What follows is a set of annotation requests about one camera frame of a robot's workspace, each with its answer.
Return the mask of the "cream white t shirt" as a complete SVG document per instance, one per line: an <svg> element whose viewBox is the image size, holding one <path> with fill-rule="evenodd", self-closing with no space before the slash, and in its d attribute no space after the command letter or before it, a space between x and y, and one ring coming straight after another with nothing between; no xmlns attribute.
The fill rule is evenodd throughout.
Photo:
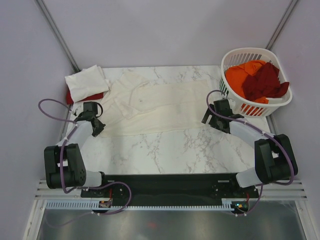
<svg viewBox="0 0 320 240"><path fill-rule="evenodd" d="M102 137L126 137L202 127L209 79L152 84L124 73L101 100Z"/></svg>

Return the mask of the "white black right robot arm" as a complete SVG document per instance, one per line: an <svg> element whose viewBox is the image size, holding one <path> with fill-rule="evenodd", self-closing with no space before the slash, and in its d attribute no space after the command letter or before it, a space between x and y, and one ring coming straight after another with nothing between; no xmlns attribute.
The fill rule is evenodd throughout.
<svg viewBox="0 0 320 240"><path fill-rule="evenodd" d="M243 116L232 114L231 109L226 112L230 115L219 114L211 104L201 122L209 121L212 128L240 138L254 150L254 167L235 175L236 180L229 184L230 193L240 197L247 187L292 184L298 168L294 166L295 158L287 136L265 132Z"/></svg>

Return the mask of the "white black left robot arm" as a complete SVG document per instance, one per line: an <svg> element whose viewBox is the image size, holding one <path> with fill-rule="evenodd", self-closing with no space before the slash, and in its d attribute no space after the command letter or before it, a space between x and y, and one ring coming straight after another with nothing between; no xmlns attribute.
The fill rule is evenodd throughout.
<svg viewBox="0 0 320 240"><path fill-rule="evenodd" d="M98 119L96 110L81 112L72 129L56 145L44 150L46 184L50 189L69 193L76 188L91 188L99 197L110 191L108 182L99 171L86 170L81 149L89 137L97 137L105 125Z"/></svg>

